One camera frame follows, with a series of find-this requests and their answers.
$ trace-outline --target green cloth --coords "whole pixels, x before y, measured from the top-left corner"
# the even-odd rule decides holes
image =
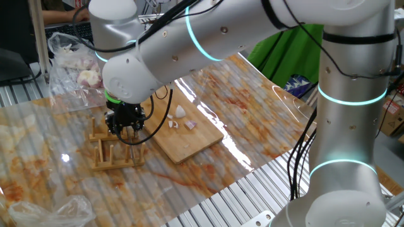
[[[319,43],[322,42],[322,25],[304,27]],[[297,27],[257,44],[248,60],[268,79],[283,88],[294,74],[304,76],[312,83],[318,82],[320,51],[310,37]]]

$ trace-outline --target cardboard box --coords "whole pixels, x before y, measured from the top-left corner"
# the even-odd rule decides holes
[[[387,98],[383,105],[382,118],[384,117],[391,98]],[[404,97],[397,95],[390,104],[386,118],[384,119],[381,131],[386,136],[397,136],[404,131]]]

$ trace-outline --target wooden cutting board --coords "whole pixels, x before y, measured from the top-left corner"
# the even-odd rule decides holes
[[[164,97],[165,94],[166,90],[164,87],[157,91],[157,95],[160,98]],[[154,114],[149,120],[145,121],[145,128],[148,133],[154,132],[161,123],[167,109],[169,94],[163,100],[159,100],[155,95],[153,95],[153,98],[155,103]],[[186,116],[181,119],[175,117],[178,105],[186,112]],[[146,115],[150,113],[151,106],[150,99],[142,103]],[[198,152],[220,142],[224,137],[209,119],[197,109],[196,105],[187,99],[178,87],[175,87],[169,113],[173,116],[171,121],[178,122],[179,128],[170,128],[170,119],[167,118],[162,128],[153,136],[153,139],[175,164],[182,163]],[[185,126],[185,122],[188,120],[193,120],[197,123],[192,130],[189,130]]]

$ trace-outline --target marble-patterned table surface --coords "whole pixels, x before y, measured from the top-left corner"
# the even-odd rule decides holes
[[[48,98],[0,108],[5,222],[11,225],[6,209],[15,202],[51,210],[69,195],[84,195],[97,215],[86,226],[160,226],[290,150],[312,111],[239,55],[176,84],[225,135],[180,165],[151,140],[145,166],[93,172],[98,145],[88,142],[90,118],[100,125],[105,108],[53,115]],[[106,157],[110,144],[123,158],[118,142],[104,143]]]

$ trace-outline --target person's hand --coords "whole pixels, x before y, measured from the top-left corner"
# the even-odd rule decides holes
[[[73,21],[73,16],[77,12],[77,10],[78,9],[67,11],[69,21]],[[88,12],[88,9],[84,9],[77,15],[75,22],[88,21],[88,20],[90,20],[90,14]]]

